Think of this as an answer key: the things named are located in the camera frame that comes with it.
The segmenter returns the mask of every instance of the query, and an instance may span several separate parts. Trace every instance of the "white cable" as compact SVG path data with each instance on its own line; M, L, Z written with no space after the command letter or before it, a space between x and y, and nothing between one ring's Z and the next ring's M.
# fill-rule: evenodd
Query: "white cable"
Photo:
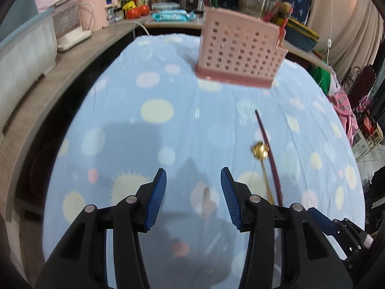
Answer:
M333 0L332 1L332 18L330 20L330 36L328 40L328 56L326 58L326 64L329 65L329 53L330 53L330 48L332 47L332 30L333 30Z
M92 19L94 18L94 5L91 2L79 2L79 5L84 5L84 4L91 5L91 7L92 7L92 14L91 14L91 19L90 19L90 24L88 25L88 28L86 28L86 30L90 30Z
M144 31L145 31L145 33L147 34L147 36L150 36L150 33L148 32L147 28L146 28L142 23L140 23L140 22L138 22L138 21L132 21L132 20L127 21L127 20L123 20L123 21L120 21L120 22L117 22L117 23L113 24L112 26L119 25L119 24L130 24L130 23L138 24L140 27L142 27L142 28L144 29Z

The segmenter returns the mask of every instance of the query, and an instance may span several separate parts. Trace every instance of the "pink utensil holder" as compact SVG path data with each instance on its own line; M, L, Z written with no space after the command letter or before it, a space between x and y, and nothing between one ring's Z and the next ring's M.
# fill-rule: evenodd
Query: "pink utensil holder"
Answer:
M205 8L199 78L271 88L288 50L280 27L227 9Z

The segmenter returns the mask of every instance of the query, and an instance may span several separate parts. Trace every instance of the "beige curtain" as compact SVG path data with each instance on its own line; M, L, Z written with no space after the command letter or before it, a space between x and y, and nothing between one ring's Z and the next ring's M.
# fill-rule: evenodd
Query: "beige curtain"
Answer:
M323 54L332 29L329 64L341 82L350 67L373 64L384 21L371 0L333 0L333 18L332 0L313 0L307 26L320 35L315 49Z

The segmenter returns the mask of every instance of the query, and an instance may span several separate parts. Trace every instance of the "blue tablecloth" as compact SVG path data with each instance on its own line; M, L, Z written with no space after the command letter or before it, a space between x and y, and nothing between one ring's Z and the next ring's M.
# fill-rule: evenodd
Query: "blue tablecloth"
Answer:
M46 259L86 204L114 205L163 167L161 211L151 231L140 234L152 289L237 288L248 234L231 223L220 172L228 166L252 193L266 197L260 163L250 151L261 140L255 109L270 138L285 206L316 206L331 219L348 217L363 227L363 191L351 148L306 70L285 60L269 90L209 82L193 71L198 48L198 37L183 34L140 37L96 81L51 176ZM111 240L108 234L113 287ZM276 275L280 255L277 246Z

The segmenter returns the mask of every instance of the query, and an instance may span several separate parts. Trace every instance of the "red tomato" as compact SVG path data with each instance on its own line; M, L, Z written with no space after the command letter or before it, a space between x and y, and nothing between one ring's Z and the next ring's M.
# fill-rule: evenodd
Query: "red tomato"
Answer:
M139 11L141 12L142 16L150 14L150 8L148 5L139 6Z
M132 9L132 11L134 11L135 18L140 18L141 12L139 11L139 9L137 7Z
M136 18L137 14L134 10L136 10L136 8L135 9L129 9L128 11L126 11L126 18L128 20L132 20L133 18Z

